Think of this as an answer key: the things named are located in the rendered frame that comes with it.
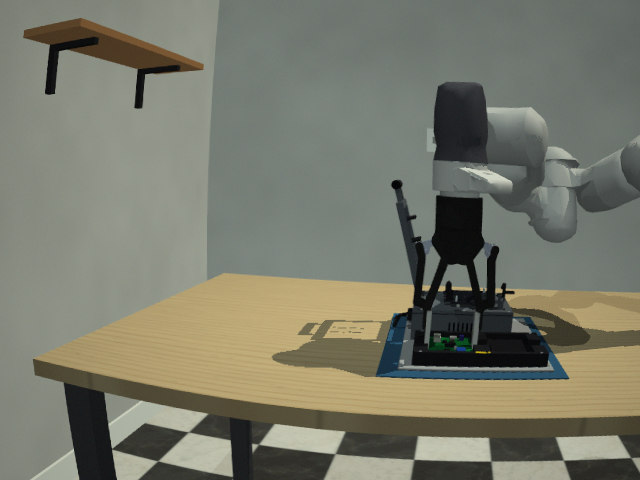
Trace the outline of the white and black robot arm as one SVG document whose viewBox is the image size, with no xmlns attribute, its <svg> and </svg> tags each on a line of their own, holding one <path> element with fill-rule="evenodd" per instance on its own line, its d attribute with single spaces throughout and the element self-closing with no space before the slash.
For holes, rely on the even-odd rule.
<svg viewBox="0 0 640 480">
<path fill-rule="evenodd" d="M 528 224 L 552 243 L 576 233 L 576 196 L 592 213 L 640 197 L 640 135 L 579 169 L 578 160 L 564 149 L 548 147 L 545 120 L 533 108 L 486 107 L 479 83 L 438 86 L 434 136 L 433 190 L 461 198 L 489 193 L 507 211 L 526 213 Z"/>
</svg>

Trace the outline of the green circuit board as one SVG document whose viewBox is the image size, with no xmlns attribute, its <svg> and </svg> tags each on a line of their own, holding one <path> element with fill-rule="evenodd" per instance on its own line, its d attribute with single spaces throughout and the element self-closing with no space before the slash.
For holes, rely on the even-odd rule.
<svg viewBox="0 0 640 480">
<path fill-rule="evenodd" d="M 457 338 L 457 336 L 450 336 L 450 338 L 448 338 L 441 337 L 440 333 L 434 333 L 434 337 L 430 337 L 429 339 L 428 350 L 472 351 L 472 347 L 470 338 L 464 338 L 464 335 L 459 335 L 459 338 Z"/>
</svg>

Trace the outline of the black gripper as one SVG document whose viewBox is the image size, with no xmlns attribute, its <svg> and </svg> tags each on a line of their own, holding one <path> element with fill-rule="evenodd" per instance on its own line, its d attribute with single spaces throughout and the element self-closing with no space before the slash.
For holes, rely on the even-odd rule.
<svg viewBox="0 0 640 480">
<path fill-rule="evenodd" d="M 467 265 L 475 306 L 471 347 L 477 345 L 482 329 L 483 312 L 495 306 L 496 259 L 499 247 L 484 242 L 482 237 L 483 198 L 461 198 L 436 195 L 435 233 L 430 240 L 417 241 L 418 264 L 413 305 L 423 309 L 424 343 L 430 339 L 432 305 L 448 265 Z M 441 257 L 426 299 L 421 298 L 426 255 L 434 246 Z M 481 249 L 487 258 L 487 299 L 482 302 L 474 265 Z"/>
</svg>

